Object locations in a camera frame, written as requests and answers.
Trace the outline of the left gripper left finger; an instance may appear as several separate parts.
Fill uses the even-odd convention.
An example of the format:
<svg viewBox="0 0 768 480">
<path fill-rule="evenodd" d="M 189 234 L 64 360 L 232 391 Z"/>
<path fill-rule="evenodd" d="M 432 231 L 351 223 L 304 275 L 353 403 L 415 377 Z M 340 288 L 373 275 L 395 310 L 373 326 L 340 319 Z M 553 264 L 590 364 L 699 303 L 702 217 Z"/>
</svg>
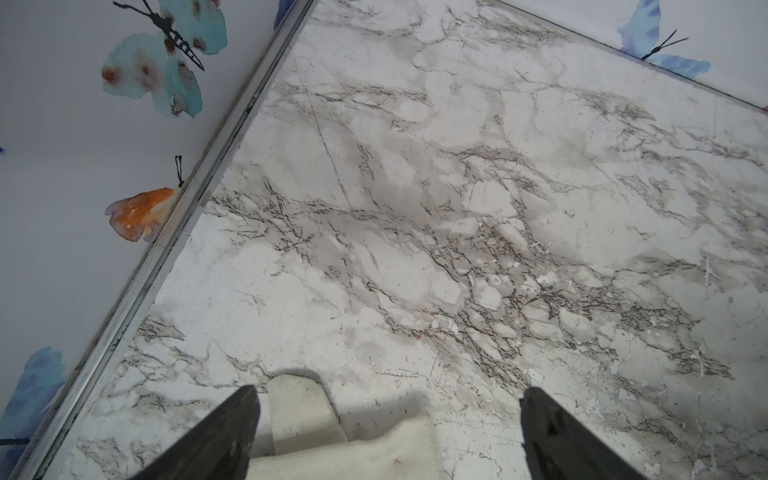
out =
<svg viewBox="0 0 768 480">
<path fill-rule="evenodd" d="M 242 386 L 132 478 L 244 479 L 259 418 L 256 388 Z"/>
</svg>

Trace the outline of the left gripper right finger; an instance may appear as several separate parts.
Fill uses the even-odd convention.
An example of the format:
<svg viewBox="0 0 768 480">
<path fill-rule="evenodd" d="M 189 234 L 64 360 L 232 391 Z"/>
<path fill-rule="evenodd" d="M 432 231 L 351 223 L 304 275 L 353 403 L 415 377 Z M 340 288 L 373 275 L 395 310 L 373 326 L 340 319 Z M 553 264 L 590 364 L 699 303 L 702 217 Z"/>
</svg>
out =
<svg viewBox="0 0 768 480">
<path fill-rule="evenodd" d="M 523 448 L 533 480 L 644 480 L 539 387 L 520 400 Z"/>
</svg>

